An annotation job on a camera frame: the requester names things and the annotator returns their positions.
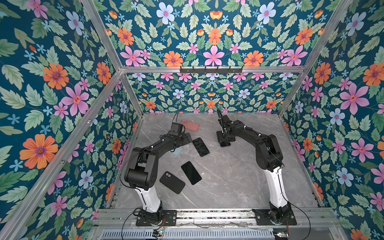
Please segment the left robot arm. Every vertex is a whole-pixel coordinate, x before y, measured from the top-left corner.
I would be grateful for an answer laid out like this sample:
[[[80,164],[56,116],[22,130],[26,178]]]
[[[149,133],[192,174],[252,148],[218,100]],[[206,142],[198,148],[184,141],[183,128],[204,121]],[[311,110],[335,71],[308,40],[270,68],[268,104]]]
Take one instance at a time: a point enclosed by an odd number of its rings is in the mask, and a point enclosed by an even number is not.
[[[167,152],[192,142],[189,133],[166,134],[151,145],[136,147],[128,160],[124,182],[134,189],[142,202],[141,219],[157,225],[163,220],[163,205],[159,199],[155,182],[158,177],[159,159]]]

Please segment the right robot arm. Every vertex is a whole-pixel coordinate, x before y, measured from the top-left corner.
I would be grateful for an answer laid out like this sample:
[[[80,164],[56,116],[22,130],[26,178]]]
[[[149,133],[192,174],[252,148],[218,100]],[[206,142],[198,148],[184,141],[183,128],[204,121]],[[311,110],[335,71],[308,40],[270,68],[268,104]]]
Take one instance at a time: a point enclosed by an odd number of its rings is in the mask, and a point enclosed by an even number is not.
[[[239,137],[255,148],[256,162],[264,171],[269,187],[270,221],[275,225],[284,223],[291,217],[293,211],[284,188],[283,154],[277,137],[259,133],[239,120],[232,121],[220,110],[217,113],[221,126],[221,130],[217,131],[220,146],[230,146]]]

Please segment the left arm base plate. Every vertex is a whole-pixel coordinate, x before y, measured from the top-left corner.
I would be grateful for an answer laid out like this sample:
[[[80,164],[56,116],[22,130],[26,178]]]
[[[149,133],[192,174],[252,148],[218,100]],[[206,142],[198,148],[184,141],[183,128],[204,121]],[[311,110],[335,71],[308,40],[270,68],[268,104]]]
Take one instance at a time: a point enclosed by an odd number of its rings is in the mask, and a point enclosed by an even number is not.
[[[137,217],[137,227],[160,227],[175,226],[177,221],[176,210],[159,210],[156,213],[148,213],[144,210],[139,211]]]

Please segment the pink phone case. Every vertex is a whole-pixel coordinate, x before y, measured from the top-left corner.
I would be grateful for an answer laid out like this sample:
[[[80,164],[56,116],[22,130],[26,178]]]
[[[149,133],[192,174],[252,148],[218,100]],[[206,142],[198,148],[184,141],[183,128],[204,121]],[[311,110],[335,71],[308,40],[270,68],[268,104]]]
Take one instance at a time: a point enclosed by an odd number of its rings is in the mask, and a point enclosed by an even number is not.
[[[188,120],[182,120],[181,124],[185,127],[186,130],[197,132],[200,128],[200,125]]]

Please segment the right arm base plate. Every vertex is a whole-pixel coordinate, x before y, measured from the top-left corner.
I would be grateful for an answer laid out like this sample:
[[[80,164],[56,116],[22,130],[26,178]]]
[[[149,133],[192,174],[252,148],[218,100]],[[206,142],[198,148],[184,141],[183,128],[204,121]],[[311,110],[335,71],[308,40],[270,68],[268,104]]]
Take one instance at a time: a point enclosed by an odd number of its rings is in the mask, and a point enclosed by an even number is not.
[[[297,220],[292,210],[252,209],[258,226],[296,226]]]

